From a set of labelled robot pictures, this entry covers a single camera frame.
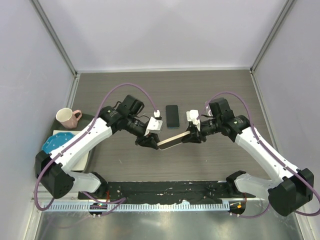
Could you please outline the teal smartphone black screen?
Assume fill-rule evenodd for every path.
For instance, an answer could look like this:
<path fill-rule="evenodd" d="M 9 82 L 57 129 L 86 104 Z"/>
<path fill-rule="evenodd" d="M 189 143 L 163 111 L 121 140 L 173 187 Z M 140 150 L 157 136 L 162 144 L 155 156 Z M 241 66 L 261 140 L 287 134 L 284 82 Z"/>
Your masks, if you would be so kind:
<path fill-rule="evenodd" d="M 177 105 L 166 105 L 166 126 L 169 129 L 177 129 L 180 127 L 179 108 Z"/>

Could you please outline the black smartphone gold edge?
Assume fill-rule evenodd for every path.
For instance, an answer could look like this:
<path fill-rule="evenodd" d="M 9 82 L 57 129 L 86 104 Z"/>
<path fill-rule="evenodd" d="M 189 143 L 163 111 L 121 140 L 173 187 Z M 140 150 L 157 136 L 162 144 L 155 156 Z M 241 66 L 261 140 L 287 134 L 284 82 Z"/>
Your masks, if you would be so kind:
<path fill-rule="evenodd" d="M 159 142 L 157 146 L 160 150 L 163 151 L 163 150 L 182 144 L 182 139 L 183 139 L 183 136 L 174 136 Z"/>

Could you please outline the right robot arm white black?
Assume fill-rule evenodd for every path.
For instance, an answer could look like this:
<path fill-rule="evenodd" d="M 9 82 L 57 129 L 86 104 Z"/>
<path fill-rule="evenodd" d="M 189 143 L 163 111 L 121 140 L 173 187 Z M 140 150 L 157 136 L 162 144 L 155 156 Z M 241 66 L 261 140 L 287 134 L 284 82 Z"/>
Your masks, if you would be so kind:
<path fill-rule="evenodd" d="M 313 199 L 313 173 L 303 170 L 286 160 L 251 126 L 244 116 L 235 116 L 228 101 L 221 97 L 209 102 L 211 116 L 199 119 L 198 110 L 186 112 L 189 135 L 183 143 L 202 143 L 209 135 L 221 133 L 248 152 L 268 174 L 269 180 L 237 171 L 226 180 L 226 193 L 233 198 L 248 193 L 267 200 L 281 216 L 288 216 Z"/>

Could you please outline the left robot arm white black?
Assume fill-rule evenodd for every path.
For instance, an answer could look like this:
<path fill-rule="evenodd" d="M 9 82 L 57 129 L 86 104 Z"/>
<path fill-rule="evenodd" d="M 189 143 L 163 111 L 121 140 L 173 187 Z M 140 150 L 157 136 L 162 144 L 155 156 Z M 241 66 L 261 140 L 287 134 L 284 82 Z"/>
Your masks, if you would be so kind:
<path fill-rule="evenodd" d="M 73 168 L 96 145 L 121 130 L 136 136 L 136 145 L 157 150 L 160 141 L 157 133 L 162 128 L 160 111 L 155 110 L 147 122 L 142 122 L 138 114 L 144 106 L 137 98 L 127 95 L 117 107 L 103 107 L 98 117 L 76 136 L 50 153 L 40 151 L 36 155 L 37 180 L 54 199 L 77 192 L 102 199 L 108 190 L 107 181 L 96 172 L 75 172 Z"/>

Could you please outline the clear phone case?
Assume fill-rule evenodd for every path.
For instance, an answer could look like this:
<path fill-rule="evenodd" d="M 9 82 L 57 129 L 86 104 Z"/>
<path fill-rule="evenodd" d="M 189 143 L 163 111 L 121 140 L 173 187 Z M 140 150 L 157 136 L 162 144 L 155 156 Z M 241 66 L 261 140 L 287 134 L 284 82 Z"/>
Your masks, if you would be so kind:
<path fill-rule="evenodd" d="M 212 117 L 213 114 L 212 114 L 212 111 L 211 111 L 211 108 L 210 108 L 210 105 L 209 105 L 209 101 L 206 101 L 204 103 L 204 106 L 205 106 L 205 115 L 209 116 L 209 117 Z"/>

